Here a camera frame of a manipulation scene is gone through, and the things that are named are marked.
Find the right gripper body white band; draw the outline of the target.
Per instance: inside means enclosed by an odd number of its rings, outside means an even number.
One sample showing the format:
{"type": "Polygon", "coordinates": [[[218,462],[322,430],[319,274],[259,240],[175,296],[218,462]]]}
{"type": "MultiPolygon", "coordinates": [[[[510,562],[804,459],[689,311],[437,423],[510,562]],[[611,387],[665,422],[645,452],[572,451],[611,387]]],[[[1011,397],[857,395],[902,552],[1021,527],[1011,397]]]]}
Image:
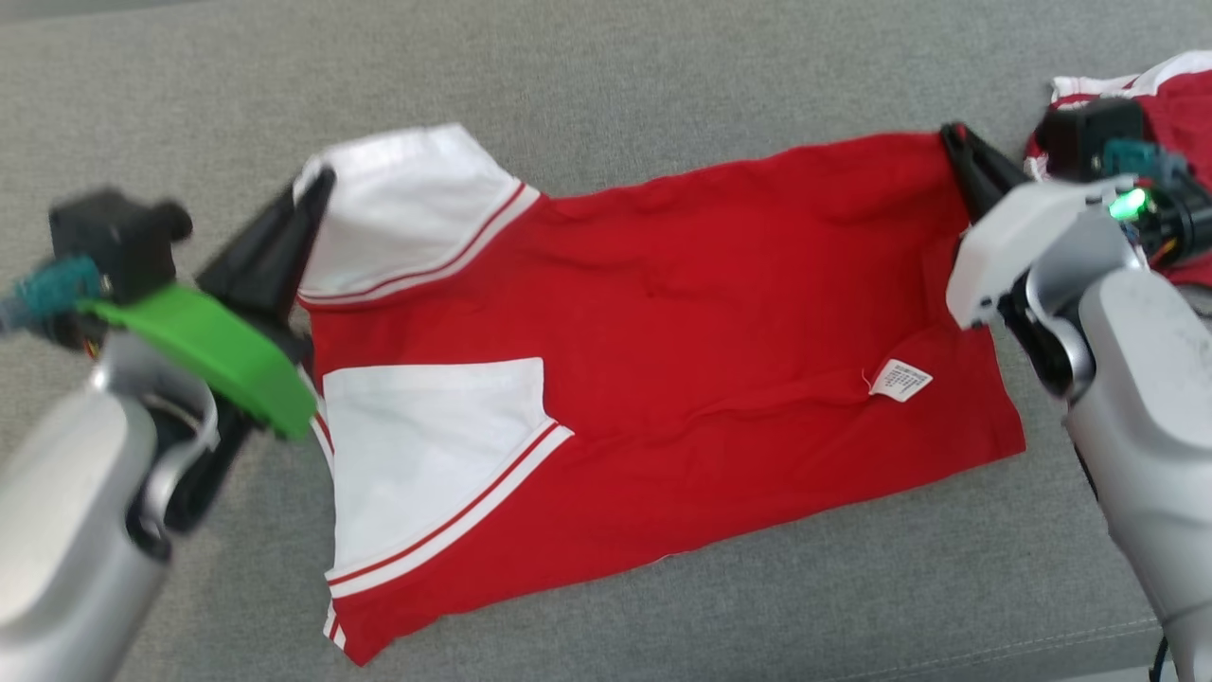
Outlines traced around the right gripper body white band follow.
{"type": "Polygon", "coordinates": [[[1094,382],[1079,302],[1113,273],[1147,267],[1110,211],[1132,182],[1025,183],[971,224],[957,246],[945,290],[957,327],[1004,320],[1056,399],[1077,399],[1094,382]]]}

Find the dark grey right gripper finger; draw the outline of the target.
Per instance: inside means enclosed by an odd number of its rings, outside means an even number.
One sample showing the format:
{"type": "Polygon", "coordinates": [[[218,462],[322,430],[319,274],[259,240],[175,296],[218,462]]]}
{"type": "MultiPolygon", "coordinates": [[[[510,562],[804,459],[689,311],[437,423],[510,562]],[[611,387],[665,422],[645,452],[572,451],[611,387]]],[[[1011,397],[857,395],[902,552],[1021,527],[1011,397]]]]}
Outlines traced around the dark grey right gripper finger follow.
{"type": "MultiPolygon", "coordinates": [[[[965,122],[951,122],[951,126],[967,125],[965,122]]],[[[991,147],[990,143],[987,142],[987,144],[990,147],[990,151],[988,151],[987,174],[989,174],[991,182],[994,182],[997,191],[1010,191],[1014,187],[1019,187],[1022,183],[1030,180],[1030,176],[1025,173],[1022,165],[1016,164],[1016,161],[1005,156],[1004,153],[996,150],[996,148],[991,147]]]]}
{"type": "Polygon", "coordinates": [[[970,224],[974,224],[997,204],[997,188],[987,174],[990,147],[970,126],[942,126],[939,137],[970,216],[970,224]]]}

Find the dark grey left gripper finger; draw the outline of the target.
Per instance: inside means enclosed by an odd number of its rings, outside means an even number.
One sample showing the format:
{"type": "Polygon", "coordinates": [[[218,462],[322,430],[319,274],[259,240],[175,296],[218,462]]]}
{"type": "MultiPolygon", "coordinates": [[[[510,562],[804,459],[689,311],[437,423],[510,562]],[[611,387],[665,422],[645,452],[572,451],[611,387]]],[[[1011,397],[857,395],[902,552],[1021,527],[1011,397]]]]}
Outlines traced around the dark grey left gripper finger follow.
{"type": "Polygon", "coordinates": [[[336,187],[333,170],[319,170],[297,197],[286,187],[240,237],[239,306],[286,323],[336,187]]]}
{"type": "Polygon", "coordinates": [[[222,247],[196,283],[225,306],[292,306],[322,220],[322,172],[286,187],[222,247]]]}

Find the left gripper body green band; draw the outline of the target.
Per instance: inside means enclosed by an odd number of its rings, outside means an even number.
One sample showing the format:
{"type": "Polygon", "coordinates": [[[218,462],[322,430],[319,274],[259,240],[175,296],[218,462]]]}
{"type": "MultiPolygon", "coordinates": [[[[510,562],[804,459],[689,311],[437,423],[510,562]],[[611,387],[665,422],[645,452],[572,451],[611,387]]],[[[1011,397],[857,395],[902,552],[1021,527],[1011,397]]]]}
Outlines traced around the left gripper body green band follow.
{"type": "Polygon", "coordinates": [[[158,529],[194,531],[251,432],[281,440],[311,432],[319,406],[308,376],[311,338],[288,319],[239,311],[181,283],[133,305],[85,299],[80,311],[143,342],[152,359],[142,366],[160,362],[200,403],[196,436],[170,446],[145,480],[141,512],[158,529]]]}

